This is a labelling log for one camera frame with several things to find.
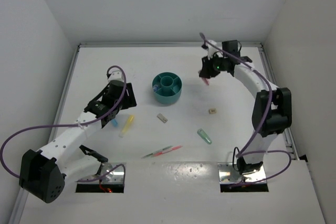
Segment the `pink highlighter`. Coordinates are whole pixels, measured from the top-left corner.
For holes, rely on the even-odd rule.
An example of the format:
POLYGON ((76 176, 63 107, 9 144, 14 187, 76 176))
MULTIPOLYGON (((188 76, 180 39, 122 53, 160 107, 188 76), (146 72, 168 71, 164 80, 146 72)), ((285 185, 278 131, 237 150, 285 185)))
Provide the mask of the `pink highlighter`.
POLYGON ((206 78, 201 78, 201 80, 208 86, 209 85, 209 80, 206 78))

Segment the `clear blue glue stick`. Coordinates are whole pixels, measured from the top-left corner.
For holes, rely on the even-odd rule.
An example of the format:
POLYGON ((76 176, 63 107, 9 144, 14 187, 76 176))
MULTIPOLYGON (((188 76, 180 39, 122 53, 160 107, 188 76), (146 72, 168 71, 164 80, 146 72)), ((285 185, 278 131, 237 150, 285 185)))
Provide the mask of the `clear blue glue stick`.
POLYGON ((161 88, 160 85, 155 84, 155 85, 153 86, 153 91, 154 91, 154 92, 157 92, 160 88, 161 88))

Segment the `green highlighter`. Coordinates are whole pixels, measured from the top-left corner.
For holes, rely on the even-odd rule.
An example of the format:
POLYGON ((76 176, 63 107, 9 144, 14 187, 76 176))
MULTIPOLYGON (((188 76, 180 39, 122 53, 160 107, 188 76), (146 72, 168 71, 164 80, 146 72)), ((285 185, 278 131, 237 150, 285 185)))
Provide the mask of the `green highlighter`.
POLYGON ((211 138, 205 133, 203 129, 198 129, 197 134, 207 143, 212 144, 211 138))

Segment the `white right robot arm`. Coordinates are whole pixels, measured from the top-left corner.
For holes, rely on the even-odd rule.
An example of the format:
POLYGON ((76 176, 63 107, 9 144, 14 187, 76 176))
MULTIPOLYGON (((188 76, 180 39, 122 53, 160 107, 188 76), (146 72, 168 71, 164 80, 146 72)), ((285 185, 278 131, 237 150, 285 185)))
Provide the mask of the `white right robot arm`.
POLYGON ((248 56, 240 54, 241 44, 236 41, 217 43, 205 40, 199 77, 208 82, 221 72, 227 72, 240 81, 255 99, 251 122, 254 131, 245 146, 235 155, 240 174, 260 170, 264 155, 271 143, 292 124, 291 91, 280 88, 255 69, 248 56))

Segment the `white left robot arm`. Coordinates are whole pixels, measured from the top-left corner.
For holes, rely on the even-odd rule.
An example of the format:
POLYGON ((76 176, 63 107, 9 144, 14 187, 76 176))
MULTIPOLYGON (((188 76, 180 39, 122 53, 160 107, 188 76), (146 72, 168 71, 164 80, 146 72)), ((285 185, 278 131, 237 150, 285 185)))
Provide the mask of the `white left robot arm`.
POLYGON ((112 80, 57 138, 22 157, 19 185, 45 203, 56 200, 67 184, 99 172, 108 159, 84 146, 120 110, 137 105, 132 84, 112 80))

